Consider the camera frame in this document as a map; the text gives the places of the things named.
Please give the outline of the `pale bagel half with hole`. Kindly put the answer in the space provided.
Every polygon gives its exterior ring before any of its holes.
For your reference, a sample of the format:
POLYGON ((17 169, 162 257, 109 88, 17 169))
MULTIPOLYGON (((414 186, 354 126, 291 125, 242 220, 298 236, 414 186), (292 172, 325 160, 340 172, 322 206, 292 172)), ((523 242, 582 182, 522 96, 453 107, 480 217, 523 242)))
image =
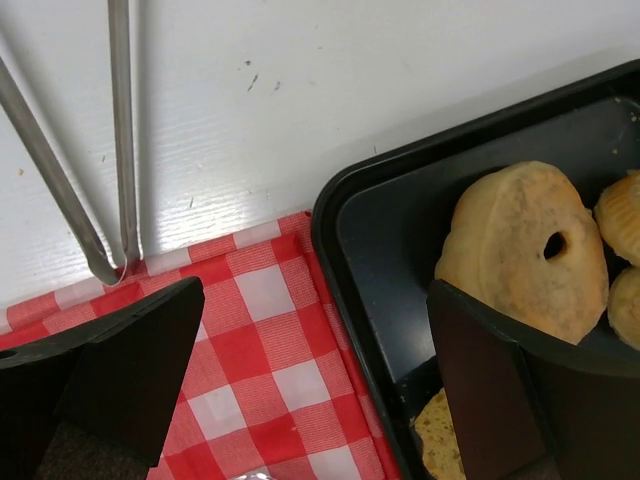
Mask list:
POLYGON ((609 278, 591 211, 557 167, 520 162, 458 200, 435 278, 573 345, 606 310, 609 278))

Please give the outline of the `small round bun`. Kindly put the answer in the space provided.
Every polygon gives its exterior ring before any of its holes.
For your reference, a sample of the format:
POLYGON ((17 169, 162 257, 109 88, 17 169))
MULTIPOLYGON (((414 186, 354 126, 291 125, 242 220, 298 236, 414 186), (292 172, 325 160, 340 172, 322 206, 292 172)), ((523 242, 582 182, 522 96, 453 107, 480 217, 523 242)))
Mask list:
POLYGON ((613 282, 607 307, 609 325, 635 350, 640 346, 639 268, 623 270, 613 282))

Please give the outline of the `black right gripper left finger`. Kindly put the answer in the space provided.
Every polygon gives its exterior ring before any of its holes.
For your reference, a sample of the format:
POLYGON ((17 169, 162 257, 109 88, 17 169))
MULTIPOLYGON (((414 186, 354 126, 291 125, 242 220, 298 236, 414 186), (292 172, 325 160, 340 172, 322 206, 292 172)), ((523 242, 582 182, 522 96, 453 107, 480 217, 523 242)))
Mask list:
POLYGON ((1 343, 4 479, 144 479, 205 303, 197 277, 34 341, 1 343))

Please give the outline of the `seeded bagel half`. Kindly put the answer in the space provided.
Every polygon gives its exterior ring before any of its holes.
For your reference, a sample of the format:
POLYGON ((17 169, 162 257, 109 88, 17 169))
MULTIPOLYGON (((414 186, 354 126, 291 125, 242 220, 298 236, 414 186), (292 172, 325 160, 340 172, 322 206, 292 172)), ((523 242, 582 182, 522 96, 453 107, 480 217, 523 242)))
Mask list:
POLYGON ((422 443, 422 462, 438 480, 466 480, 444 388, 426 404, 413 423, 422 443))

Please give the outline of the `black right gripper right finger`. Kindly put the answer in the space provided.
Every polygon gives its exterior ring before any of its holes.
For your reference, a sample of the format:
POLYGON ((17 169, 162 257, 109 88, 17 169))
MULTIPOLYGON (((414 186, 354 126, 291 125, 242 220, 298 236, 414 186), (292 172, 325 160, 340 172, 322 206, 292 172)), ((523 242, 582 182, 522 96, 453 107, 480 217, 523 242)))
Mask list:
POLYGON ((638 478, 637 353, 574 346, 440 280, 427 310, 468 478, 638 478))

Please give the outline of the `black baking tray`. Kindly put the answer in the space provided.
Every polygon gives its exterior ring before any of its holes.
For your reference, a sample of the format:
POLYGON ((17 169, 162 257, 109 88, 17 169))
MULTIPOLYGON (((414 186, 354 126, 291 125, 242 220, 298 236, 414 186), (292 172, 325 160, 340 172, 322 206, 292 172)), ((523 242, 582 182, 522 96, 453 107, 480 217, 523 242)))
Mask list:
POLYGON ((314 247, 405 479, 433 478, 413 423, 444 388, 427 296, 455 205, 527 160, 559 168, 588 208, 638 170, 638 62, 349 167, 314 207, 314 247))

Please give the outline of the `red white checkered cloth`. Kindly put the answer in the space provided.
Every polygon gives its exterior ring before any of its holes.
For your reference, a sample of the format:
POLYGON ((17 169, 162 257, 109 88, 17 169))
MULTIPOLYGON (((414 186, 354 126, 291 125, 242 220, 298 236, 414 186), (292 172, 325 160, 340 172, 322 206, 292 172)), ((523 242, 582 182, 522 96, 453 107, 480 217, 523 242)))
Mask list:
POLYGON ((152 479, 396 479, 380 420, 297 213, 1 311, 1 343, 37 340, 196 276, 205 304, 152 479))

